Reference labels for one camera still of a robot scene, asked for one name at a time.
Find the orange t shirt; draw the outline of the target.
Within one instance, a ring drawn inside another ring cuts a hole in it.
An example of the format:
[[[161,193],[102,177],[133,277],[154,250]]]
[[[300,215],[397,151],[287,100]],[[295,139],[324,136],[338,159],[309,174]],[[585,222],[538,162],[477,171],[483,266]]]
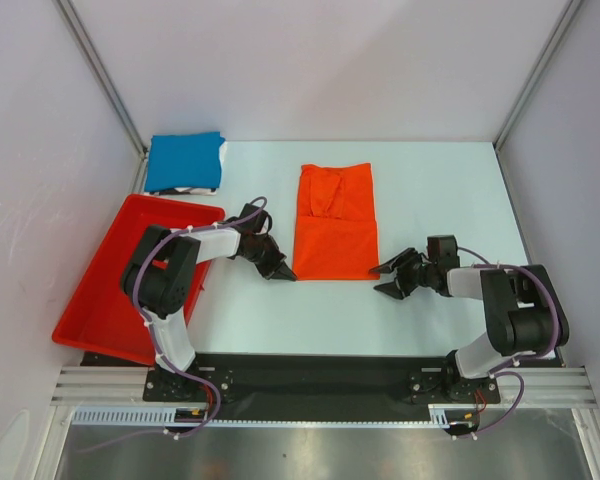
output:
[[[300,281],[376,280],[378,226],[372,168],[301,169],[292,269]]]

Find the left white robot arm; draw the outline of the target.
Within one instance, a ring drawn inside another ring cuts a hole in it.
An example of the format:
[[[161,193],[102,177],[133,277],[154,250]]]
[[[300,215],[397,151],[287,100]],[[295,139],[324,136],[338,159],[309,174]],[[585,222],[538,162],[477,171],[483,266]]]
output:
[[[258,197],[239,215],[210,225],[146,227],[121,276],[120,289],[149,332],[155,364],[169,372],[165,385],[179,399],[194,397],[201,387],[200,374],[190,368],[196,351],[184,314],[196,267],[219,258],[243,258],[266,280],[297,280],[270,233],[273,220],[266,203]]]

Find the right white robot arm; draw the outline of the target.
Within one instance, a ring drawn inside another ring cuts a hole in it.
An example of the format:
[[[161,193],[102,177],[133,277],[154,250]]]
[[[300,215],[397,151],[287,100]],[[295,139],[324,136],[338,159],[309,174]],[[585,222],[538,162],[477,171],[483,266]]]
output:
[[[396,300],[428,288],[482,303],[485,332],[451,351],[438,374],[415,376],[410,389],[416,398],[431,394],[434,401],[468,402],[497,373],[523,358],[542,358],[569,340],[566,314],[541,264],[490,263],[459,246],[455,236],[436,235],[427,238],[426,252],[407,248],[369,272],[392,277],[374,289]]]

